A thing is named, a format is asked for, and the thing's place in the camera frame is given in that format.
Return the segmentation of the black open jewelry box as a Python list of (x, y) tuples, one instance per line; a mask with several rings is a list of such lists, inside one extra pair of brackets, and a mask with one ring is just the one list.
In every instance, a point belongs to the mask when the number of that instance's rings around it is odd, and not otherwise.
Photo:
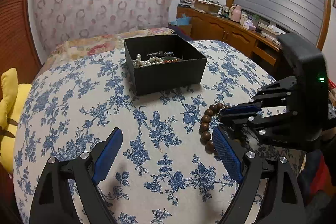
[[(157, 35), (124, 40), (127, 67), (133, 91), (142, 96), (173, 88), (198, 84), (205, 71), (207, 57), (178, 35)], [(138, 54), (146, 61), (148, 53), (171, 52), (174, 61), (135, 67)]]

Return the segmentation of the cardboard box on cabinet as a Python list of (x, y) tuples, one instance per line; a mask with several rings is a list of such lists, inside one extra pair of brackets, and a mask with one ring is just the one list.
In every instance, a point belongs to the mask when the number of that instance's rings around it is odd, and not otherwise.
[(202, 10), (206, 13), (218, 13), (218, 11), (221, 9), (221, 5), (211, 2), (211, 1), (207, 1), (207, 0), (195, 0), (194, 1), (194, 9), (197, 10)]

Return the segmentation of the wooden cabinet desk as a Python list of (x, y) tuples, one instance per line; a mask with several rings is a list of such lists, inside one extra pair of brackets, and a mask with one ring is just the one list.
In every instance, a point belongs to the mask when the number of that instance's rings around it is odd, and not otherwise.
[(279, 47), (255, 31), (249, 31), (232, 20), (204, 14), (197, 10), (177, 7), (177, 18), (191, 18), (191, 34), (194, 40), (218, 40), (229, 44), (247, 57), (274, 66)]

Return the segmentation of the blue floral white quilt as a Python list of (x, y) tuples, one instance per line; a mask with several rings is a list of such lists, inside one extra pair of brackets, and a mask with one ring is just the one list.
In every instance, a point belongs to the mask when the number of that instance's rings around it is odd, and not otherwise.
[(24, 223), (49, 157), (74, 159), (115, 127), (123, 144), (98, 189), (118, 223), (221, 220), (238, 186), (201, 144), (201, 117), (213, 103), (247, 102), (273, 78), (222, 42), (192, 45), (207, 57), (198, 85), (136, 96), (123, 50), (59, 65), (33, 82), (14, 149), (15, 197)]

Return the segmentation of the floral beige bedspread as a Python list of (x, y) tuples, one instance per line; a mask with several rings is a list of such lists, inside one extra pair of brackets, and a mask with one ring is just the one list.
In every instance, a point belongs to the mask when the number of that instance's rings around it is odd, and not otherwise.
[(124, 40), (144, 36), (172, 35), (174, 31), (167, 27), (150, 28), (119, 34), (95, 36), (93, 38), (68, 40), (58, 45), (50, 54), (39, 74), (59, 65), (84, 57), (124, 48)]

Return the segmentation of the yellow plush toy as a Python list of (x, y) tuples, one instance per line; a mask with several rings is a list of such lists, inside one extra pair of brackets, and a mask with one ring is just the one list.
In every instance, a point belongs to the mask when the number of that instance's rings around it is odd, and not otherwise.
[(31, 87), (18, 83), (15, 68), (1, 75), (1, 165), (9, 174), (13, 174), (15, 135)]

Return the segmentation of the blue crystal hair comb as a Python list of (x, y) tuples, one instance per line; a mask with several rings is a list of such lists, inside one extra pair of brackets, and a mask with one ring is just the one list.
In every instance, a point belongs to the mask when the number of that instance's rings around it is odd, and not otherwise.
[(154, 53), (148, 53), (147, 57), (148, 58), (153, 58), (153, 57), (171, 57), (173, 56), (173, 52), (164, 52), (164, 51), (158, 51)]

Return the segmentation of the teal paper bag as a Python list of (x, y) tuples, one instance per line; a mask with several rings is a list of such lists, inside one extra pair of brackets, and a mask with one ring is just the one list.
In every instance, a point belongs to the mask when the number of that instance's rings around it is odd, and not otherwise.
[(176, 20), (169, 22), (169, 24), (172, 26), (188, 26), (191, 24), (191, 19), (192, 17), (183, 14), (181, 18), (177, 18)]

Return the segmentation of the pink thermos jug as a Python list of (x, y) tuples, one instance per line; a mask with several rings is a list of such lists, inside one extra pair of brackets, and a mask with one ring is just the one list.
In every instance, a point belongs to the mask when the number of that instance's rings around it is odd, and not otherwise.
[(242, 11), (241, 11), (241, 6), (240, 5), (233, 5), (230, 8), (230, 12), (231, 12), (231, 17), (230, 19), (236, 23), (240, 22), (240, 18), (242, 15)]

